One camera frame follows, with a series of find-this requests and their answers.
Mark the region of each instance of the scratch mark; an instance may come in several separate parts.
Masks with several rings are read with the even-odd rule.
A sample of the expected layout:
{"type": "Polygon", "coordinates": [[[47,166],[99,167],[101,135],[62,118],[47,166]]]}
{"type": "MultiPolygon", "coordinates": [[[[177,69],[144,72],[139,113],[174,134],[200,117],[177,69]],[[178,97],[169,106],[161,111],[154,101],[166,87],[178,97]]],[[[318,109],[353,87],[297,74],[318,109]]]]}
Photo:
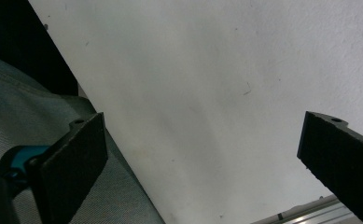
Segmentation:
{"type": "Polygon", "coordinates": [[[247,95],[248,93],[251,92],[251,87],[250,87],[250,84],[248,84],[248,82],[247,82],[247,86],[248,86],[248,91],[245,92],[243,95],[247,95]]]}

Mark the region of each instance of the gray fabric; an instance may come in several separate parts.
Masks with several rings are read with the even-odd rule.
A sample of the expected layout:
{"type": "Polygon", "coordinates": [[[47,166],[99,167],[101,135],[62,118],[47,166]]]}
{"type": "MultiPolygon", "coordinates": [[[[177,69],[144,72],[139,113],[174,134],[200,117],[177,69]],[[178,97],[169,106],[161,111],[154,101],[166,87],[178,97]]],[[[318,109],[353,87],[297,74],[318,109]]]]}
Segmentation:
{"type": "MultiPolygon", "coordinates": [[[[94,112],[88,100],[51,94],[0,61],[0,158],[14,146],[51,145],[68,132],[69,122],[94,112]]],[[[107,146],[105,169],[72,223],[163,223],[109,134],[107,146]]],[[[14,205],[21,223],[40,223],[30,190],[14,205]]]]}

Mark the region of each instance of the white surface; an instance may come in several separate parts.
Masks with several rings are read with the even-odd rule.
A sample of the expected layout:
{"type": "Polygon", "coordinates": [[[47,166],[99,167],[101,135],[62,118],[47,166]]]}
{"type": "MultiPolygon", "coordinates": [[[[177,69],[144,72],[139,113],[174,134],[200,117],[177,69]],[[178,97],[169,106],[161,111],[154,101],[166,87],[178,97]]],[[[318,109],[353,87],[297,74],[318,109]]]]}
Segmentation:
{"type": "Polygon", "coordinates": [[[169,224],[329,195],[296,157],[306,110],[363,134],[363,1],[30,2],[169,224]]]}

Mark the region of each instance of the screw hole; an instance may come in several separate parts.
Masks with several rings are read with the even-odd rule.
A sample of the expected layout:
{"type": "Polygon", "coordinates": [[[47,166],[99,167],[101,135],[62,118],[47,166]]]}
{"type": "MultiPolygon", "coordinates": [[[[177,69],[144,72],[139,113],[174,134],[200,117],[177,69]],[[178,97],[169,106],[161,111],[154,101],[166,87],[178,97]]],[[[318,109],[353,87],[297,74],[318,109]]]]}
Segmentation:
{"type": "Polygon", "coordinates": [[[332,119],[332,121],[335,121],[335,122],[338,122],[338,123],[342,122],[341,119],[332,119]]]}
{"type": "Polygon", "coordinates": [[[77,120],[75,121],[75,123],[76,123],[76,124],[83,123],[83,122],[85,122],[85,120],[83,120],[83,119],[77,119],[77,120]]]}

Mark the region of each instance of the fabric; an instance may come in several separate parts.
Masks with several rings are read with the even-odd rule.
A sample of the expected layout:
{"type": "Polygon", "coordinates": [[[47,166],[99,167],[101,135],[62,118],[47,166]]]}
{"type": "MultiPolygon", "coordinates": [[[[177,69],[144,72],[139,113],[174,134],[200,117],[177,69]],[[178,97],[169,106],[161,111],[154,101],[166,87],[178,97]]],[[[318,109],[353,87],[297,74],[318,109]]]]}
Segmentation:
{"type": "MultiPolygon", "coordinates": [[[[0,61],[0,158],[14,146],[52,145],[68,123],[95,113],[89,100],[47,91],[0,61]]],[[[163,223],[108,134],[109,159],[71,223],[163,223]]],[[[21,223],[40,223],[32,192],[13,201],[21,223]]]]}

